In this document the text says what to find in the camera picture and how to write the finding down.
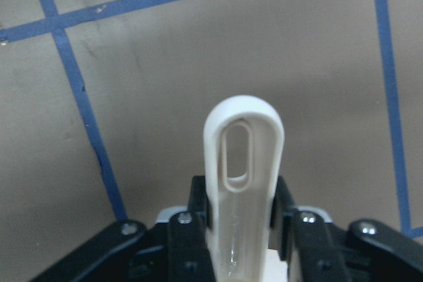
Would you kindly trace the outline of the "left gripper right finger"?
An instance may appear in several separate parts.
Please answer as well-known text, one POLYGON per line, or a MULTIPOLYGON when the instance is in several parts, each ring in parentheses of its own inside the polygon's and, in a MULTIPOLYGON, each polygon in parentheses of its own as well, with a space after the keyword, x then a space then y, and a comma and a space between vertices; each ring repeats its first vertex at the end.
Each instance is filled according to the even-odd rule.
POLYGON ((302 211, 279 176, 272 203, 270 245, 287 263, 288 281, 348 281, 341 251, 324 219, 302 211))

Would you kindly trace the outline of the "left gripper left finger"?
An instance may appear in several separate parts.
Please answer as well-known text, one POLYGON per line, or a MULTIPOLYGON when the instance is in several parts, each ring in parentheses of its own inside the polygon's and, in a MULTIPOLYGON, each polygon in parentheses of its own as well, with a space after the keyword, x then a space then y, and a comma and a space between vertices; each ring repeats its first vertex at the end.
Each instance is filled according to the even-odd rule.
POLYGON ((173 215, 168 225, 168 280, 214 281, 206 243, 208 198, 204 176, 192 178, 186 211, 173 215))

